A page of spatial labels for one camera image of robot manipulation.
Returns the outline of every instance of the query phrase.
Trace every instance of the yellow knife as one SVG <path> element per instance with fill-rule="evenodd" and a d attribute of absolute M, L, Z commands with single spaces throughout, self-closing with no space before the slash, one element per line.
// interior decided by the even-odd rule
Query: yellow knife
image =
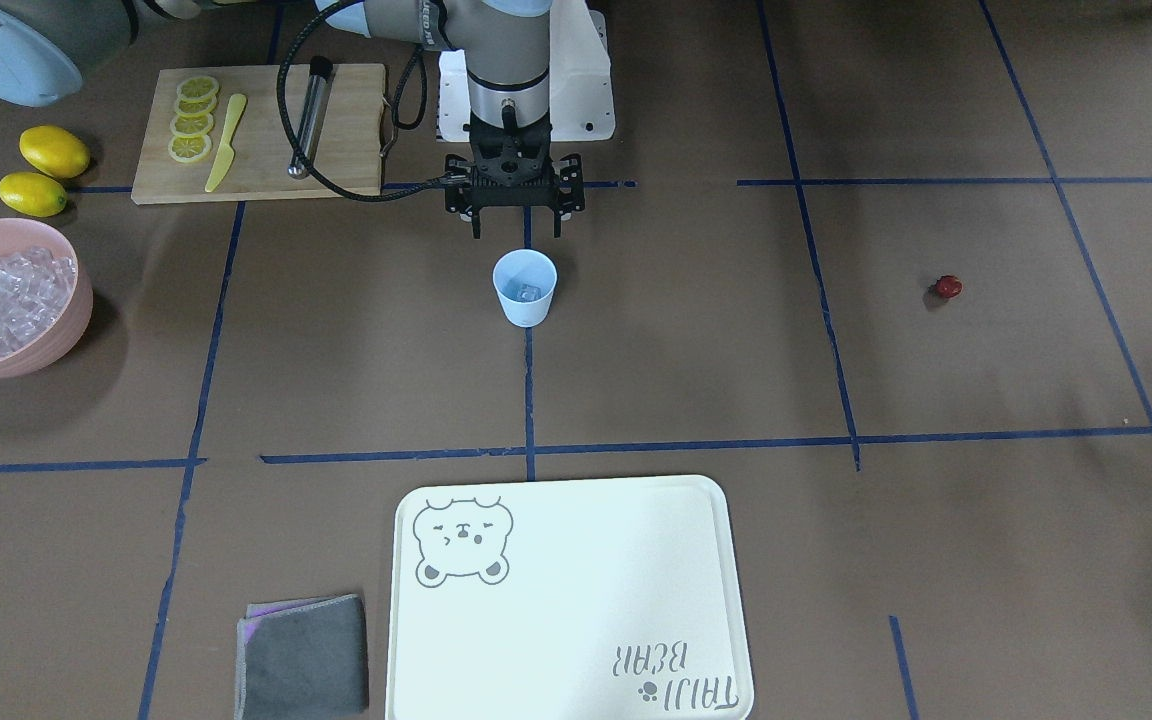
<path fill-rule="evenodd" d="M 225 108 L 225 129 L 220 131 L 220 147 L 215 150 L 215 160 L 211 164 L 211 174 L 204 190 L 211 192 L 217 189 L 220 181 L 223 181 L 225 173 L 229 172 L 229 165 L 234 165 L 234 131 L 238 129 L 238 119 L 243 118 L 243 109 L 247 109 L 247 96 L 242 92 L 229 96 L 229 106 Z"/>

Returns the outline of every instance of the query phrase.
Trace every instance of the lemon slice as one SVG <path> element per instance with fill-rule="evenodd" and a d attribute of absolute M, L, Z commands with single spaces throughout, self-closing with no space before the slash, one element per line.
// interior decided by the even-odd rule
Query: lemon slice
<path fill-rule="evenodd" d="M 177 115 L 172 119 L 172 135 L 175 137 L 198 137 L 211 132 L 217 119 L 211 113 L 202 115 Z"/>
<path fill-rule="evenodd" d="M 211 76 L 192 76 L 180 81 L 177 98 L 180 100 L 206 100 L 220 90 L 220 81 Z"/>
<path fill-rule="evenodd" d="M 197 162 L 206 158 L 209 152 L 211 152 L 211 138 L 205 135 L 173 137 L 168 145 L 168 156 L 177 162 Z"/>
<path fill-rule="evenodd" d="M 177 98 L 177 114 L 181 118 L 197 118 L 206 115 L 217 108 L 217 97 L 212 94 L 205 100 L 184 100 Z"/>

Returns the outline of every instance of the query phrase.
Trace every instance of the bowl of ice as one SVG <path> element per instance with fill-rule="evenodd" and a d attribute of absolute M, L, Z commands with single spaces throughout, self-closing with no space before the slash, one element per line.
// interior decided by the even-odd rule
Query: bowl of ice
<path fill-rule="evenodd" d="M 37 220 L 1 218 L 0 378 L 59 361 L 91 314 L 91 281 L 65 235 Z"/>

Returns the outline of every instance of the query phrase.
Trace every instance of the white tray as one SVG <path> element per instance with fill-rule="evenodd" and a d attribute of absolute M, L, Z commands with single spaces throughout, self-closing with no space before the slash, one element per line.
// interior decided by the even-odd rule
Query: white tray
<path fill-rule="evenodd" d="M 727 500 L 699 475 L 417 488 L 391 609 L 389 720 L 755 705 Z"/>

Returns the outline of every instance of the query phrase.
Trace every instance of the ice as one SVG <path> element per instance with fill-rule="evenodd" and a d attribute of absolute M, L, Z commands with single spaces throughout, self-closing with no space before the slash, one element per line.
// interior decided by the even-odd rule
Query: ice
<path fill-rule="evenodd" d="M 536 302 L 540 300 L 540 288 L 525 285 L 518 288 L 518 302 Z"/>
<path fill-rule="evenodd" d="M 46 247 L 0 258 L 0 357 L 20 350 L 56 321 L 77 276 L 73 258 L 52 258 Z"/>

